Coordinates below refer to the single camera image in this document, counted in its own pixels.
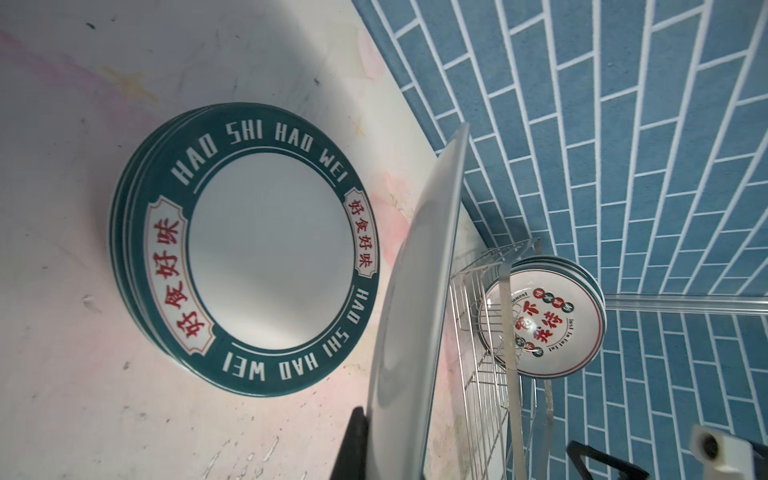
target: plate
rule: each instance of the plate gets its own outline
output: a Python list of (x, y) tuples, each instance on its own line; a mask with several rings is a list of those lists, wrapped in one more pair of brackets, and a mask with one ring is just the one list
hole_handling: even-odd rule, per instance
[(325, 134), (269, 105), (214, 105), (154, 132), (118, 184), (110, 238), (139, 328), (245, 395), (328, 375), (376, 298), (379, 241), (362, 182)]

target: dish rack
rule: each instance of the dish rack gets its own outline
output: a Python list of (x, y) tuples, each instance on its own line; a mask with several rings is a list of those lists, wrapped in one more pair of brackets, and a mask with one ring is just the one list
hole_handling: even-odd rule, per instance
[[(496, 360), (500, 356), (502, 346), (494, 345), (492, 340), (492, 333), (502, 331), (502, 306), (491, 303), (490, 299), (486, 298), (486, 293), (499, 280), (499, 272), (503, 270), (504, 264), (509, 265), (540, 252), (537, 240), (524, 240), (491, 249), (475, 262), (454, 273), (450, 279), (449, 303), (462, 375), (466, 432), (470, 448), (469, 478), (474, 480), (511, 480), (515, 475), (511, 461), (507, 371)], [(490, 345), (487, 349), (479, 341), (479, 329), (488, 333)], [(519, 376), (516, 387), (522, 391), (522, 380)], [(546, 390), (549, 393), (549, 406), (551, 389)], [(536, 389), (531, 413), (519, 410), (521, 420), (528, 422), (528, 432), (533, 432), (537, 411), (535, 392)], [(528, 434), (528, 438), (524, 439), (525, 465), (530, 465), (531, 462), (531, 438), (532, 435)]]

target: stack of plates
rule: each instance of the stack of plates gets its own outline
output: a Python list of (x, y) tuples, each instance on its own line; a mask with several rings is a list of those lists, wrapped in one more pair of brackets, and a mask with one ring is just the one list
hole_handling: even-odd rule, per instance
[(109, 228), (139, 329), (231, 392), (278, 396), (327, 376), (376, 299), (379, 241), (357, 173), (322, 131), (268, 105), (159, 127), (122, 174)]
[[(538, 255), (518, 261), (510, 273), (518, 371), (537, 378), (566, 376), (584, 368), (605, 335), (605, 300), (598, 282), (569, 259)], [(480, 342), (505, 365), (498, 316), (498, 283), (476, 315)]]

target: pink stain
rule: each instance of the pink stain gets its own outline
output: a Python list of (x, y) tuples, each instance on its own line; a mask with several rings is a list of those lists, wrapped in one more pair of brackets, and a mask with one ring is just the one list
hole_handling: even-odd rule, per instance
[(6, 31), (0, 31), (0, 61), (32, 73), (50, 88), (79, 92), (115, 133), (140, 139), (161, 123), (148, 109), (130, 102), (113, 84), (78, 65), (73, 58), (67, 55), (58, 61), (46, 58), (29, 50)]

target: blue subway tile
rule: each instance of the blue subway tile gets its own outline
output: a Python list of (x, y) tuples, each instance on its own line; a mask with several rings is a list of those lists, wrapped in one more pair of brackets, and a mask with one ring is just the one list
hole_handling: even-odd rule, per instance
[(712, 334), (715, 336), (736, 338), (736, 327), (731, 315), (710, 315), (710, 326), (712, 327)]
[(664, 328), (664, 332), (682, 332), (683, 331), (683, 318), (679, 313), (662, 313), (661, 325)]
[(667, 367), (664, 365), (664, 361), (646, 358), (645, 368), (648, 371), (650, 409), (656, 412), (672, 413), (669, 384), (667, 383)]
[(453, 8), (448, 2), (445, 0), (419, 0), (419, 10), (421, 10), (424, 23), (429, 30), (429, 36), (432, 37), (435, 50), (437, 50), (442, 63), (447, 63), (467, 52), (462, 32), (458, 28), (455, 15), (453, 15)]
[(601, 201), (604, 203), (627, 199), (635, 96), (635, 93), (627, 94), (601, 104)]
[(568, 397), (568, 436), (569, 440), (584, 443), (584, 401)]
[(410, 88), (409, 90), (404, 91), (402, 95), (406, 98), (411, 111), (413, 111), (413, 115), (416, 117), (416, 120), (419, 121), (419, 125), (421, 125), (422, 130), (424, 130), (424, 135), (426, 135), (432, 148), (434, 150), (443, 148), (445, 143), (443, 143), (440, 138), (440, 134), (438, 133), (437, 128), (435, 128), (435, 124), (432, 123), (432, 118), (429, 116), (429, 112), (427, 112), (416, 89)]
[(601, 266), (619, 266), (621, 263), (621, 240), (600, 242)]
[(740, 295), (765, 296), (768, 293), (768, 265), (744, 287)]
[(715, 287), (714, 293), (720, 295), (736, 295), (746, 283), (744, 278), (723, 278)]
[(573, 260), (574, 262), (576, 261), (576, 249), (573, 244), (558, 245), (558, 255)]
[(768, 338), (762, 319), (758, 316), (739, 315), (737, 322), (750, 368), (768, 369)]
[(647, 252), (654, 221), (633, 222), (627, 227), (627, 253)]
[(475, 201), (485, 202), (493, 200), (493, 196), (488, 189), (488, 184), (485, 182), (485, 177), (483, 177), (482, 172), (465, 174), (464, 179), (467, 180), (467, 185), (469, 185), (469, 190), (472, 191), (472, 195), (475, 196)]
[(661, 348), (661, 332), (659, 331), (659, 314), (655, 312), (640, 312), (640, 327), (643, 330), (643, 347), (647, 355), (663, 355)]
[(661, 415), (653, 415), (653, 417), (659, 480), (678, 480), (680, 478), (680, 461), (677, 458), (677, 450), (680, 446), (675, 437), (674, 422)]
[(725, 230), (754, 227), (766, 208), (768, 208), (768, 184), (745, 187), (725, 223)]
[(749, 380), (746, 377), (746, 367), (741, 356), (741, 347), (736, 339), (715, 339), (718, 363), (723, 372), (725, 391), (730, 396), (751, 398)]
[(752, 372), (752, 380), (755, 382), (755, 397), (760, 404), (760, 415), (768, 419), (768, 373)]
[(659, 293), (666, 273), (667, 267), (665, 266), (649, 266), (645, 270), (642, 293)]
[(512, 28), (541, 13), (541, 0), (505, 0), (507, 25)]
[(574, 241), (574, 236), (571, 232), (570, 212), (549, 214), (549, 223), (552, 225), (552, 236), (555, 243), (572, 243)]
[[(504, 47), (504, 33), (499, 28), (494, 2), (461, 0), (464, 23), (472, 40), (472, 50), (477, 58), (478, 68), (487, 92), (512, 84), (512, 72)], [(450, 12), (448, 2), (441, 9)]]
[(568, 172), (571, 185), (594, 182), (594, 144), (568, 148)]
[(701, 15), (652, 34), (643, 99), (643, 123), (676, 117), (680, 112), (690, 57)]
[(659, 204), (661, 184), (664, 174), (644, 175), (635, 177), (632, 190), (632, 208), (630, 220), (656, 217), (656, 206)]
[(576, 241), (578, 242), (578, 254), (597, 255), (598, 254), (598, 229), (596, 227), (586, 227), (576, 229)]
[(536, 170), (533, 168), (533, 160), (521, 160), (509, 164), (512, 172), (512, 178), (518, 186), (520, 195), (534, 194), (538, 192), (538, 182), (536, 181)]
[(607, 310), (606, 312), (605, 337), (603, 338), (603, 348), (606, 350), (621, 350), (619, 347), (619, 323), (616, 310)]
[(544, 188), (547, 199), (547, 208), (549, 210), (568, 208), (558, 121), (552, 118), (531, 125), (531, 136), (536, 148), (536, 161), (541, 175), (541, 186)]
[[(605, 446), (605, 432), (602, 432), (601, 430), (587, 428), (587, 437), (588, 437), (590, 447), (592, 447), (593, 449), (597, 449), (600, 452), (607, 452), (607, 449)], [(587, 459), (587, 467), (591, 468), (592, 470), (597, 470), (598, 472), (607, 472), (607, 466), (604, 463), (597, 462), (590, 458)]]
[(576, 225), (595, 225), (598, 222), (598, 208), (595, 203), (594, 185), (571, 189)]
[(698, 188), (741, 63), (741, 59), (729, 61), (702, 70), (696, 75), (672, 170), (669, 193), (687, 192)]
[(512, 49), (515, 52), (528, 119), (533, 120), (554, 112), (544, 22), (513, 35)]
[(621, 355), (603, 352), (605, 400), (624, 403), (624, 380), (621, 377)]
[(408, 22), (416, 18), (413, 8), (408, 0), (380, 0), (384, 16), (389, 21), (392, 31), (398, 31)]
[(603, 420), (603, 380), (599, 376), (586, 375), (587, 422), (589, 425), (604, 428)]
[(621, 342), (624, 347), (624, 374), (628, 379), (644, 380), (639, 334), (630, 330), (623, 330)]
[(714, 164), (696, 212), (726, 210), (746, 168), (750, 166), (750, 160), (751, 158), (739, 158)]
[(422, 29), (416, 27), (398, 41), (432, 112), (437, 114), (453, 108), (448, 89), (440, 76), (440, 70), (432, 57)]
[(606, 407), (608, 416), (608, 444), (611, 455), (629, 461), (629, 445), (627, 440), (627, 420), (624, 408), (609, 405)]
[(699, 420), (699, 408), (696, 403), (696, 393), (683, 390), (673, 390), (675, 416), (677, 418), (677, 435), (680, 447), (687, 449), (690, 445), (690, 432)]
[(664, 335), (664, 345), (667, 347), (667, 364), (672, 385), (693, 388), (694, 381), (690, 374), (685, 337), (668, 333)]
[(750, 442), (763, 443), (760, 422), (757, 419), (755, 404), (741, 400), (728, 400), (733, 418), (733, 433)]
[(649, 265), (669, 265), (679, 237), (661, 237), (654, 241), (654, 250)]
[(376, 47), (381, 52), (382, 57), (386, 61), (389, 71), (392, 72), (392, 76), (395, 78), (398, 87), (403, 87), (411, 83), (411, 77), (408, 75), (405, 65), (400, 59), (395, 45), (392, 43), (392, 39), (389, 37), (381, 17), (376, 13), (376, 9), (373, 8), (373, 3), (370, 0), (353, 0), (357, 12), (360, 13), (362, 22), (366, 25), (368, 33), (371, 34), (371, 38), (376, 43)]
[(624, 230), (624, 204), (601, 207), (601, 240), (621, 238)]
[(488, 228), (491, 229), (491, 233), (494, 235), (499, 233), (507, 233), (507, 227), (502, 219), (502, 216), (498, 214), (498, 208), (496, 204), (480, 204), (480, 211), (485, 217), (485, 222), (488, 224)]
[(676, 124), (671, 123), (640, 132), (640, 140), (637, 143), (636, 172), (642, 174), (667, 167), (675, 128)]
[(679, 252), (670, 276), (691, 276), (701, 260), (703, 252)]
[(656, 235), (678, 235), (681, 233), (693, 201), (694, 194), (666, 198)]
[(763, 37), (760, 39), (750, 73), (746, 76), (744, 86), (741, 88), (741, 98), (768, 93), (766, 78), (768, 78), (768, 30), (763, 32)]
[(569, 144), (575, 144), (594, 138), (594, 69), (592, 68), (592, 59), (560, 70), (558, 72), (558, 84), (560, 85), (565, 141)]
[(588, 257), (588, 258), (579, 258), (578, 261), (579, 265), (587, 269), (589, 273), (592, 274), (594, 278), (598, 278), (598, 274), (600, 272), (600, 269), (598, 268), (598, 258), (597, 257)]
[(472, 199), (469, 197), (469, 192), (467, 191), (466, 187), (464, 187), (463, 185), (462, 185), (462, 203), (464, 204), (464, 208), (467, 209), (469, 218), (471, 218), (472, 221), (478, 221), (481, 219), (477, 206), (475, 206), (475, 202), (473, 202)]
[(723, 214), (698, 215), (690, 220), (681, 250), (707, 248)]
[(751, 154), (768, 128), (768, 100), (736, 107), (720, 145), (718, 157)]
[(604, 293), (612, 294), (618, 292), (619, 269), (618, 268), (600, 268), (600, 288)]
[(650, 443), (639, 442), (638, 440), (632, 440), (632, 458), (634, 459), (635, 465), (642, 468), (646, 472), (653, 474), (654, 447)]
[(541, 205), (541, 198), (538, 195), (521, 198), (525, 217), (528, 219), (528, 228), (531, 231), (548, 230), (547, 217), (544, 214), (544, 207)]
[(463, 61), (445, 71), (445, 75), (453, 87), (453, 93), (459, 108), (462, 109), (464, 120), (469, 122), (469, 133), (473, 137), (481, 137), (491, 133), (493, 127), (488, 118), (488, 110), (483, 103), (472, 63)]
[(567, 379), (567, 393), (573, 395), (584, 395), (584, 373), (576, 372), (570, 374)]
[(650, 440), (648, 405), (644, 384), (627, 382), (627, 405), (630, 433), (633, 437)]
[(607, 0), (600, 12), (602, 95), (637, 84), (643, 37), (643, 2)]
[(728, 415), (723, 403), (723, 391), (720, 390), (720, 380), (717, 367), (714, 365), (694, 364), (696, 382), (699, 386), (701, 401), (701, 417), (705, 422), (728, 425)]
[(754, 0), (717, 0), (712, 7), (701, 61), (710, 61), (748, 47), (760, 6), (760, 2)]
[(674, 17), (701, 5), (703, 0), (658, 0), (654, 11), (654, 23)]
[(552, 3), (552, 30), (558, 63), (592, 49), (592, 2)]
[(688, 288), (690, 278), (668, 278), (664, 293), (682, 293)]
[(637, 293), (638, 289), (640, 289), (639, 278), (621, 279), (621, 293)]
[(688, 286), (689, 295), (707, 295), (714, 286), (720, 274), (725, 270), (724, 265), (703, 265)]
[(629, 278), (639, 277), (643, 274), (645, 255), (624, 256), (624, 276)]
[(520, 113), (520, 104), (514, 90), (491, 99), (491, 109), (496, 118), (498, 134), (502, 137), (507, 160), (530, 154), (528, 139)]
[(717, 236), (705, 263), (728, 263), (736, 255), (749, 232), (726, 232)]

